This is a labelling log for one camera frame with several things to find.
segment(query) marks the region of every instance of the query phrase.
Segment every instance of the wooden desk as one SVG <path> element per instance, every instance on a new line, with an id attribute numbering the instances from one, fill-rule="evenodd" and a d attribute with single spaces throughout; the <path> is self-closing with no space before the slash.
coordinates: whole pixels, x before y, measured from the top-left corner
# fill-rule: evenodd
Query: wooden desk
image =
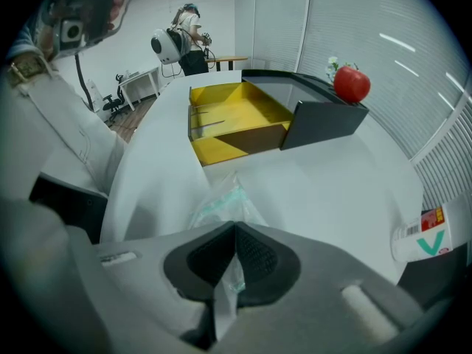
<path id="1" fill-rule="evenodd" d="M 216 62 L 216 71 L 221 71 L 220 63 L 221 62 L 228 62 L 228 70 L 232 71 L 233 70 L 233 61 L 237 60 L 247 60 L 247 56 L 219 56 L 217 58 L 210 58 L 206 59 L 205 61 L 207 63 L 213 63 Z"/>

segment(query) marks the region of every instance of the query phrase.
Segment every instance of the camera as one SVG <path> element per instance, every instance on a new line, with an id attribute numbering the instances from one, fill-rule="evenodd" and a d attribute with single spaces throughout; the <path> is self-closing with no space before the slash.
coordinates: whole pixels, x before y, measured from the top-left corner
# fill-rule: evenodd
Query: camera
<path id="1" fill-rule="evenodd" d="M 80 20 L 64 20 L 60 28 L 60 41 L 65 44 L 80 44 L 83 33 L 83 22 Z"/>

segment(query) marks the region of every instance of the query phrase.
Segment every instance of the office chair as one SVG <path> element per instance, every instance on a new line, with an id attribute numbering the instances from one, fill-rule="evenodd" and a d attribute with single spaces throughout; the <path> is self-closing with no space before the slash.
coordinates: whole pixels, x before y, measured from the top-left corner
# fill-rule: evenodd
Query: office chair
<path id="1" fill-rule="evenodd" d="M 117 74 L 117 76 L 115 76 L 115 80 L 118 82 L 118 84 L 121 83 L 121 80 L 123 79 L 123 75 L 122 74 Z M 125 98 L 123 97 L 123 92 L 120 88 L 120 86 L 118 85 L 118 89 L 117 89 L 117 96 L 118 98 L 116 98 L 115 100 L 112 100 L 111 99 L 111 94 L 109 94 L 107 97 L 103 98 L 103 101 L 107 100 L 108 102 L 103 106 L 103 110 L 111 110 L 111 116 L 109 118 L 109 122 L 110 123 L 114 123 L 115 122 L 115 117 L 118 115 L 118 114 L 122 114 L 123 112 L 119 109 L 119 106 L 123 105 L 125 103 Z"/>

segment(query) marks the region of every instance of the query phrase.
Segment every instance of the white desk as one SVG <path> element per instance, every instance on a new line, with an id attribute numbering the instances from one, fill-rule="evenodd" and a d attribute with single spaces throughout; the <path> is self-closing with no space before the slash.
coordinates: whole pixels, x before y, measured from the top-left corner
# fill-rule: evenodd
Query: white desk
<path id="1" fill-rule="evenodd" d="M 128 103 L 128 105 L 130 106 L 131 110 L 134 111 L 134 106 L 133 106 L 133 101 L 131 101 L 130 97 L 128 96 L 128 92 L 126 90 L 127 85 L 129 83 L 132 83 L 133 81 L 136 81 L 136 80 L 140 79 L 141 77 L 148 76 L 149 80 L 150 80 L 150 84 L 153 86 L 154 93 L 156 93 L 156 97 L 158 97 L 159 96 L 159 90 L 157 89 L 156 82 L 154 81 L 153 75 L 152 75 L 153 72 L 156 72 L 158 70 L 159 70 L 158 67 L 153 68 L 149 71 L 142 72 L 140 74 L 137 74 L 136 76 L 130 77 L 129 79 L 126 79 L 125 81 L 123 81 L 122 83 L 119 84 L 119 87 L 121 88 L 121 90 L 123 92 L 123 96 L 125 97 L 125 100 Z"/>
<path id="2" fill-rule="evenodd" d="M 189 86 L 240 81 L 240 71 L 175 79 L 146 114 L 117 171 L 102 242 L 186 229 L 212 184 L 237 170 L 268 225 L 339 246 L 397 282 L 391 231 L 421 210 L 423 187 L 371 117 L 354 135 L 202 168 L 187 137 Z"/>

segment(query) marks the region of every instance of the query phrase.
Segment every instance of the wooden floor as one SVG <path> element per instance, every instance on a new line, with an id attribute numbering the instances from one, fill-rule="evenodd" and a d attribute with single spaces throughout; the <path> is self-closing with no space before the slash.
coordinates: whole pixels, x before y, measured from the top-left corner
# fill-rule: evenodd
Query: wooden floor
<path id="1" fill-rule="evenodd" d="M 136 109 L 132 111 L 127 107 L 122 114 L 118 114 L 114 120 L 114 123 L 109 121 L 105 122 L 107 126 L 120 135 L 127 143 L 130 142 L 134 131 L 138 128 L 139 123 L 145 117 L 150 107 L 154 104 L 155 97 L 143 100 L 141 103 L 134 106 Z"/>

